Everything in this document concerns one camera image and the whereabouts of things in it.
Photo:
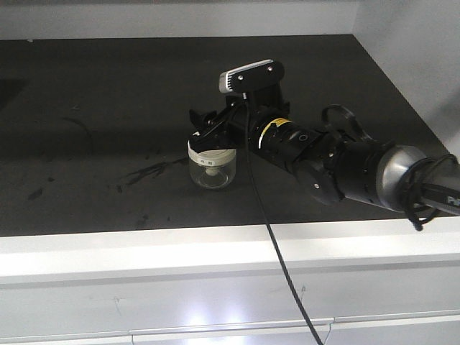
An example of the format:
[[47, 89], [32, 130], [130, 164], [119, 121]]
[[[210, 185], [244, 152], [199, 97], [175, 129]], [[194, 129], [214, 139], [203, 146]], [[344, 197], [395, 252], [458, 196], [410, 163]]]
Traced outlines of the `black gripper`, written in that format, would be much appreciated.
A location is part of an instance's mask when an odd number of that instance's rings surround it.
[[[259, 106], [250, 110], [244, 102], [235, 102], [223, 111], [199, 112], [189, 111], [190, 121], [198, 132], [190, 135], [190, 148], [202, 153], [213, 150], [232, 150], [244, 146], [249, 140], [249, 148], [259, 148], [262, 130], [274, 119], [288, 118], [290, 103], [285, 102], [280, 108]], [[199, 132], [212, 132], [201, 135]]]

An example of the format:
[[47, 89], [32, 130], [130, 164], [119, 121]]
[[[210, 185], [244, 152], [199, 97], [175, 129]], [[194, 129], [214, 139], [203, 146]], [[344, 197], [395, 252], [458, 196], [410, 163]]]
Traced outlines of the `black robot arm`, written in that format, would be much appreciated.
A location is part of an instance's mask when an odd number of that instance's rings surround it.
[[230, 103], [223, 111], [190, 113], [196, 152], [245, 146], [293, 175], [317, 201], [350, 199], [400, 212], [417, 231], [441, 212], [459, 213], [459, 161], [429, 157], [414, 146], [371, 138], [347, 108], [322, 111], [324, 130], [288, 118], [288, 106]]

